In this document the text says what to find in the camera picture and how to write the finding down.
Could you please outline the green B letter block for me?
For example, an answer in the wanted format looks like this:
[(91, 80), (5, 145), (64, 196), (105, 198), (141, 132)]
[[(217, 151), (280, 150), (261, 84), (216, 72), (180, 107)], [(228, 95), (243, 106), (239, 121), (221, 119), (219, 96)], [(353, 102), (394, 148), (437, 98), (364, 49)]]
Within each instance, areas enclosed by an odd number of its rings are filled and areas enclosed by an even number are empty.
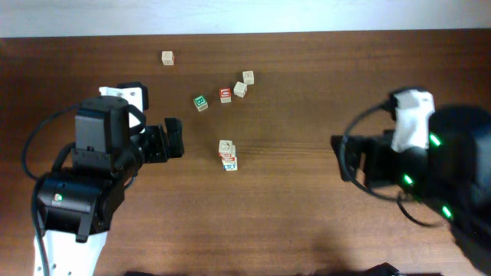
[(209, 107), (208, 101), (206, 100), (206, 98), (203, 95), (200, 95), (200, 96), (194, 98), (193, 102), (194, 102), (196, 109), (199, 112), (202, 112), (203, 110), (206, 110)]

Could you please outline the plain block red side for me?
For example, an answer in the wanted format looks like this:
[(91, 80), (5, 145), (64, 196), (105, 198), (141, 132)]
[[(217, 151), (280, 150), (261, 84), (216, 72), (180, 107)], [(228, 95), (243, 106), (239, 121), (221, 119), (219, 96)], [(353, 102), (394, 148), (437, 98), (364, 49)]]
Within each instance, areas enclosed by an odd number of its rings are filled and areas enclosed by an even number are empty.
[(223, 154), (231, 155), (231, 154), (233, 154), (233, 142), (231, 140), (220, 140), (218, 153), (219, 153), (219, 155), (223, 155)]

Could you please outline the red Q letter block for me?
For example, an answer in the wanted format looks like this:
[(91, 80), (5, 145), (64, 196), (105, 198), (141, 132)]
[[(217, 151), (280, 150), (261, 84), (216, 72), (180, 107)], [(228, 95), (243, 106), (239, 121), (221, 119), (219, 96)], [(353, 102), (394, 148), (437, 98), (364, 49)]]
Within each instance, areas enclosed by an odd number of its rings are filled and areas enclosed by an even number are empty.
[(235, 162), (236, 161), (236, 147), (232, 145), (230, 149), (221, 151), (219, 153), (223, 162)]

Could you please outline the picture block blue side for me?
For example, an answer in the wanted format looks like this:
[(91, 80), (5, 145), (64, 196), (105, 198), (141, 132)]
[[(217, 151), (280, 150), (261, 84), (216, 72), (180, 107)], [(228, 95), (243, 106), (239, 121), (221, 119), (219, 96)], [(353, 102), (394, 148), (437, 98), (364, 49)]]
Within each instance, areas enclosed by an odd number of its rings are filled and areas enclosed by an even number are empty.
[(236, 171), (238, 169), (237, 158), (223, 159), (222, 164), (225, 171)]

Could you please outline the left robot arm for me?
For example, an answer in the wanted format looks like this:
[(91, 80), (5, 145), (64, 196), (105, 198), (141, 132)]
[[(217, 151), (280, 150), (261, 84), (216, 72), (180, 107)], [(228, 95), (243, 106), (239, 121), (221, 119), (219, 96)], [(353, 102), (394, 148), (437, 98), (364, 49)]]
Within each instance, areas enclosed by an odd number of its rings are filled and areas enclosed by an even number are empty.
[(76, 140), (60, 151), (31, 196), (36, 275), (92, 275), (140, 168), (184, 154), (177, 118), (147, 126), (142, 111), (112, 96), (75, 108)]

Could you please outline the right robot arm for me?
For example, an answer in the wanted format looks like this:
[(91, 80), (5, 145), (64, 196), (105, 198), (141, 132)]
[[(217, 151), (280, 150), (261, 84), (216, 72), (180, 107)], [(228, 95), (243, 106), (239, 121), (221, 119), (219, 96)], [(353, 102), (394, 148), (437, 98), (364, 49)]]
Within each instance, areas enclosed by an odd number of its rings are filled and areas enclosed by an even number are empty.
[(372, 107), (331, 136), (341, 179), (398, 205), (417, 202), (442, 217), (456, 245), (479, 272), (490, 273), (490, 114), (453, 105), (395, 110), (396, 126), (378, 136), (352, 129)]

